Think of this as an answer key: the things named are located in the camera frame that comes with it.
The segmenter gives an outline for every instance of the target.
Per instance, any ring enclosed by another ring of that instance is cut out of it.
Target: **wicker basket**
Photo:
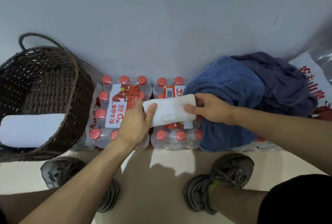
[[[58,47],[25,49],[23,39],[28,36],[44,38]],[[0,66],[0,123],[6,115],[65,113],[65,117],[39,148],[0,148],[0,162],[52,159],[70,149],[85,131],[94,85],[78,66],[76,56],[51,38],[25,33],[19,37],[19,45],[22,51]]]

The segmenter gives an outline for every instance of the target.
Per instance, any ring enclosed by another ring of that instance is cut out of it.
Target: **tile floor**
[[[97,151],[67,153],[84,161]],[[194,174],[209,173],[212,163],[224,153],[201,151],[136,151],[124,162],[115,178],[120,195],[111,212],[96,214],[94,224],[106,223],[231,223],[221,214],[192,213],[183,199],[183,185]],[[322,173],[285,151],[248,152],[255,169],[248,189],[269,190],[301,174]],[[40,175],[43,162],[2,163],[0,193],[47,189]]]

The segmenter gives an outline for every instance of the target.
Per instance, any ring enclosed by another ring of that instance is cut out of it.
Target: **basket rim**
[[[26,156],[31,155],[31,157],[34,155],[34,153],[39,153],[39,152],[44,151],[44,147],[47,146],[49,143],[53,142],[54,139],[55,139],[55,137],[56,137],[56,135],[64,128],[65,122],[67,121],[68,116],[69,116],[69,112],[72,109],[73,96],[74,96],[74,94],[76,92],[76,84],[77,84],[78,76],[79,76],[79,72],[80,72],[80,67],[78,66],[78,62],[76,60],[76,56],[72,52],[66,51],[63,48],[55,47],[55,46],[36,46],[36,47],[27,48],[26,50],[22,50],[21,52],[16,53],[15,55],[13,55],[9,59],[7,59],[4,63],[2,63],[0,65],[0,70],[3,69],[6,65],[10,64],[10,62],[12,60],[14,60],[15,58],[17,58],[17,57],[19,57],[21,55],[27,54],[27,53],[29,53],[31,51],[38,51],[38,50],[57,50],[57,51],[64,52],[67,56],[69,56],[69,58],[74,63],[74,66],[75,66],[75,79],[73,81],[73,88],[72,88],[72,90],[70,92],[69,101],[68,101],[68,104],[66,106],[66,112],[65,112],[65,116],[64,116],[63,121],[60,123],[60,126],[56,130],[56,132],[43,145],[35,148],[33,151],[29,151],[29,152],[23,153],[23,155],[26,155]],[[11,159],[14,159],[15,157],[19,157],[22,154],[11,154],[11,155],[12,155]]]

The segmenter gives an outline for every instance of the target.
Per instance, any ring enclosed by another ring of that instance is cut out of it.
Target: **white wall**
[[[0,0],[0,62],[39,32],[113,76],[191,78],[218,55],[292,56],[331,17],[332,0]]]

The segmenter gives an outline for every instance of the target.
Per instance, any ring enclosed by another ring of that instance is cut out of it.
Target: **neon yellow sock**
[[[211,207],[211,197],[212,197],[212,193],[213,193],[213,189],[220,184],[226,184],[225,182],[223,182],[222,180],[214,180],[212,182],[211,185],[209,185],[209,187],[207,188],[207,194],[209,196],[209,205]]]

